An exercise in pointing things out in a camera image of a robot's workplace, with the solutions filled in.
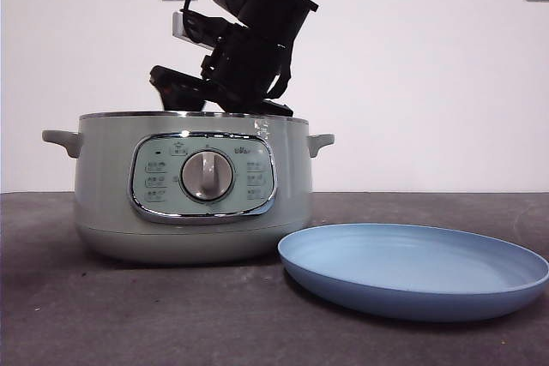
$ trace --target plate rim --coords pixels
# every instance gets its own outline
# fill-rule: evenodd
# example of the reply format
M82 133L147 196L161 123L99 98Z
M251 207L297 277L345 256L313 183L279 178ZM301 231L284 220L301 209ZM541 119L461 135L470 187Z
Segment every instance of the plate rim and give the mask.
M533 255L535 258L537 258L543 264L545 264L546 273L541 279L538 279L535 282L526 283L525 285L509 287L509 288L506 288L506 289L500 289L500 290L497 290L497 291L460 291L460 292L455 292L455 291L428 291L428 290L416 290L416 289L399 289L399 288L387 287L387 286L383 286L383 285L360 283L360 282L357 282L357 281L354 281L354 280L349 280L349 279L344 279L344 278L336 278L334 276L329 276L327 274L322 274L322 273L319 273L318 271L316 271L314 269L311 269L310 267L301 266L301 265L298 265L298 264L292 262L281 251L281 247L283 246L282 244L284 242L287 242L288 238L290 238L292 236L298 236L302 232L314 231L314 230L318 230L318 229L322 229L322 228L329 228L329 227L356 226L356 225L358 225L358 226L391 225L391 226L399 226L399 227L419 227L419 228L422 228L422 229L432 229L432 230L435 230L435 231L457 232L457 233L460 233L462 236L484 237L484 238L490 239L491 241L507 243L508 245L510 245L512 247L522 249L522 251L525 251L525 252ZM339 282L345 282L345 283L349 283L349 284L353 284L353 285L358 285L358 286L363 286L363 287L370 287L370 288L375 288L375 289L385 290L385 291L398 291L398 292L417 293L417 294L426 294L426 295L445 295L445 296L452 296L452 297L456 297L456 296L497 295L497 294L504 294L504 293L511 293L511 292L515 292L515 291L525 291L525 290L528 290L528 289L532 289L532 288L535 288L536 286L543 285L544 283L546 283L549 280L549 262L543 256L533 252L530 249L527 249L527 248L525 248L521 245L518 245L518 244L515 244L515 243L512 243L512 242L508 242L506 240L497 239L495 237L490 237L490 236L486 236L486 235L480 235L478 233L472 233L470 231L459 231L459 230L456 230L456 229L447 229L447 228L444 228L444 227L428 226L428 225L412 225L412 224L402 224L402 223L373 223L372 222L372 223L340 223L340 224L332 224L332 225L313 226L313 227L309 227L309 228L306 228L306 229L302 229L300 231L295 231L293 233L290 233L290 234L284 236L278 242L277 250L278 250L279 255L282 258L282 263L284 263L284 261L288 261L288 262L292 263L294 266L299 267L300 269L303 269L303 270L305 270L309 273L313 273L316 276L321 276L321 277L336 280L336 281L339 281Z

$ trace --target white wall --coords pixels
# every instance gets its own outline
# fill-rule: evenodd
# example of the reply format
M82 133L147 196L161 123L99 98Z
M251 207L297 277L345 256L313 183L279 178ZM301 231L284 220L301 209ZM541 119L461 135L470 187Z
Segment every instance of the white wall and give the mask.
M549 3L314 1L282 101L336 134L315 190L549 190ZM159 110L155 64L199 75L205 51L171 36L180 3L2 2L3 192L72 189L75 161L42 129Z

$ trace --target chrome trim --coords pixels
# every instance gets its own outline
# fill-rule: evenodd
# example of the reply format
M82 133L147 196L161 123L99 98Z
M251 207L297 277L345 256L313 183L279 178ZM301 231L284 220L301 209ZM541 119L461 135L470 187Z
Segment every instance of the chrome trim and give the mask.
M216 111L104 111L98 113L88 113L80 116L80 120L94 119L99 117L141 117L141 116L167 116L167 117L223 117L223 118L244 118L244 119L263 119L285 122L295 122L309 124L305 119L297 117L285 117L276 115L249 115L246 113L223 113Z
M268 151L268 157L271 162L271 169L273 172L273 191L271 192L268 199L260 206L254 207L253 209L244 210L241 212L235 213L218 213L218 214L177 214L177 213L162 213L157 212L143 206L136 198L134 193L134 173L136 171L136 161L137 154L142 145L152 139L165 139L171 137L183 137L183 132L171 132L171 133L160 133L154 135L148 135L142 138L136 145L134 149L131 167L130 167L130 176L128 179L128 190L127 195L130 198L131 206L145 219L154 223L164 223L171 225L217 225L219 223L232 223L238 221L246 216L257 216L260 214L266 213L274 204L276 192L278 190L278 175L276 172L276 164L273 156L273 149L271 146L261 137L254 135L243 135L239 133L227 133L227 132L185 132L185 137L223 137L228 139L249 139L260 141Z

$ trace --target button label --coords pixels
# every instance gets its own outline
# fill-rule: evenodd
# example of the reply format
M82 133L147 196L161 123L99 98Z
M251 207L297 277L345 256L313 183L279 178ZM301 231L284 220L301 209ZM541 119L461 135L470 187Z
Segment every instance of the button label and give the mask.
M177 142L170 147L170 154L171 156L186 156L189 152L183 143Z
M166 178L164 176L147 177L147 180L145 180L145 186L147 188L165 188L166 187Z
M165 190L149 190L145 194L145 201L150 201L153 203L166 201L165 194L166 194Z
M262 173L248 174L248 186L263 186L265 183L265 175L263 175Z
M265 199L265 192L262 189L248 189L248 200L255 201L259 199Z
M248 160L246 168L248 171L265 171L265 164L261 160Z
M166 163L165 162L148 162L147 172L148 173L165 173Z

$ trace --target blue plate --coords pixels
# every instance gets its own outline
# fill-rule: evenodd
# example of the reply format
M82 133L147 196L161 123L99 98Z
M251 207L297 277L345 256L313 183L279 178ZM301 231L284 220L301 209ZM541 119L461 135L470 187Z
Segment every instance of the blue plate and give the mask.
M278 250L304 288L350 309L413 321L477 321L531 303L549 264L512 243L415 225L313 227Z

